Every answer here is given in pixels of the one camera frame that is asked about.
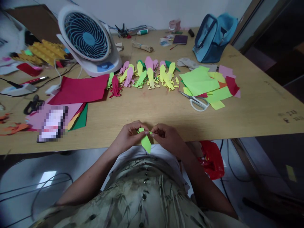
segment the bundle of sticks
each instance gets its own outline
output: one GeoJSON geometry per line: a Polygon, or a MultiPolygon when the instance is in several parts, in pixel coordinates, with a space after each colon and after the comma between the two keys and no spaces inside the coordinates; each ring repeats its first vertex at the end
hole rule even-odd
{"type": "Polygon", "coordinates": [[[144,44],[140,44],[140,43],[136,43],[135,41],[132,41],[132,47],[139,48],[139,49],[145,50],[150,53],[154,51],[153,47],[150,47],[150,46],[147,46],[144,44]]]}

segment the purple notebook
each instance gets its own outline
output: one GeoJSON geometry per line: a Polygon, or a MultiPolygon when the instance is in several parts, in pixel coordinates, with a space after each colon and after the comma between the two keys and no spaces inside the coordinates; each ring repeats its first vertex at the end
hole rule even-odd
{"type": "Polygon", "coordinates": [[[187,44],[188,36],[175,35],[173,44],[187,44]]]}

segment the fan grille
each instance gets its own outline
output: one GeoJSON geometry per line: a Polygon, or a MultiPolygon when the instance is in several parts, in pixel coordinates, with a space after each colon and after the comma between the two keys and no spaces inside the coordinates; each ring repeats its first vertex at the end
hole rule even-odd
{"type": "Polygon", "coordinates": [[[70,13],[65,18],[64,26],[70,42],[83,55],[100,59],[107,54],[106,35],[92,18],[83,13],[70,13]]]}

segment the blue tote bag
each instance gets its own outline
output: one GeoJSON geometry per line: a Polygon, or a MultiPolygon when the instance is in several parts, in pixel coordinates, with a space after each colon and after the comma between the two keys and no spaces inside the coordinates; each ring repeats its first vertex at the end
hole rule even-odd
{"type": "Polygon", "coordinates": [[[228,13],[220,15],[218,18],[207,14],[199,28],[192,49],[198,62],[219,62],[237,25],[238,20],[228,13]]]}

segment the person's right hand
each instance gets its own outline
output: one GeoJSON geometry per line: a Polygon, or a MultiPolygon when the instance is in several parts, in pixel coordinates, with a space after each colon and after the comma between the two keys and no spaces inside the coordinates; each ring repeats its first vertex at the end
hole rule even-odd
{"type": "Polygon", "coordinates": [[[190,149],[183,141],[174,127],[163,123],[157,124],[152,130],[151,136],[167,151],[182,159],[190,152],[190,149]]]}

